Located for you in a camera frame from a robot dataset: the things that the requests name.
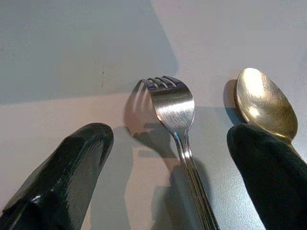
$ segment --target gray surface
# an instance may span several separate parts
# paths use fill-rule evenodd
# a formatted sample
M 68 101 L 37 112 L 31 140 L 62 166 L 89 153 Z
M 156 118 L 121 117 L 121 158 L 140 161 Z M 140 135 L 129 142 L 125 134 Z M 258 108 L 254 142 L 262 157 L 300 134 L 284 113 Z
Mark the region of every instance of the gray surface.
M 173 141 L 144 127 L 151 119 L 132 116 L 135 130 L 125 119 L 137 80 L 165 74 L 194 95 L 192 153 L 221 229 L 264 229 L 226 146 L 238 122 L 233 79 L 255 67 L 284 91 L 307 160 L 306 9 L 305 0 L 2 0 L 0 206 L 66 135 L 105 122 L 116 140 L 84 229 L 197 229 Z

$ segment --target utensil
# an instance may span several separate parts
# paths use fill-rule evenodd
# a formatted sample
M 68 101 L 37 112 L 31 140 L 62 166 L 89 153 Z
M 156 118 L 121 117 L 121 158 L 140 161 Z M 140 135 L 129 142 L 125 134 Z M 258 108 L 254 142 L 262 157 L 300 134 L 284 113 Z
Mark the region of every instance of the utensil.
M 244 69 L 236 83 L 235 100 L 247 123 L 259 126 L 293 148 L 297 118 L 278 86 L 257 69 Z
M 163 76 L 142 81 L 150 93 L 158 120 L 175 139 L 202 227 L 205 230 L 218 230 L 189 145 L 189 130 L 195 115 L 194 99 L 190 90 L 182 81 L 172 77 Z

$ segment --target fork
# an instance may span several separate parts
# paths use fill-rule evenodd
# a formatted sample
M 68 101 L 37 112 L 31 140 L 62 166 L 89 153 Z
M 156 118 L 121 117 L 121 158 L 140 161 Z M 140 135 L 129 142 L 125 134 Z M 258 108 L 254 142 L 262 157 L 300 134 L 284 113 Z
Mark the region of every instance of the fork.
M 195 116 L 194 99 L 190 90 L 182 81 L 167 76 L 142 79 L 142 82 L 150 93 L 158 120 L 176 142 L 203 229 L 219 230 L 189 145 L 189 131 Z

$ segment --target spoon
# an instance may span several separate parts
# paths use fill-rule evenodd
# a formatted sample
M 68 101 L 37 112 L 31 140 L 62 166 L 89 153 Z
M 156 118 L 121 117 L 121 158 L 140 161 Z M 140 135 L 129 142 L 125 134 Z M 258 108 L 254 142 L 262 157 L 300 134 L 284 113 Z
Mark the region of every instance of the spoon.
M 244 69 L 236 83 L 235 101 L 245 119 L 259 126 L 293 148 L 297 118 L 292 106 L 278 86 L 257 69 Z

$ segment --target gold spoon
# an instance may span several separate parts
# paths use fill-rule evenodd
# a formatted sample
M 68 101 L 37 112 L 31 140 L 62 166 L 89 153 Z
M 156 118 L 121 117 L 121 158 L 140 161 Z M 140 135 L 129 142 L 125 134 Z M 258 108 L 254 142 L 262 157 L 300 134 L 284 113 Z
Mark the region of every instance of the gold spoon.
M 297 118 L 278 86 L 257 69 L 244 69 L 236 83 L 235 100 L 245 119 L 286 142 L 297 154 L 291 141 L 297 133 Z

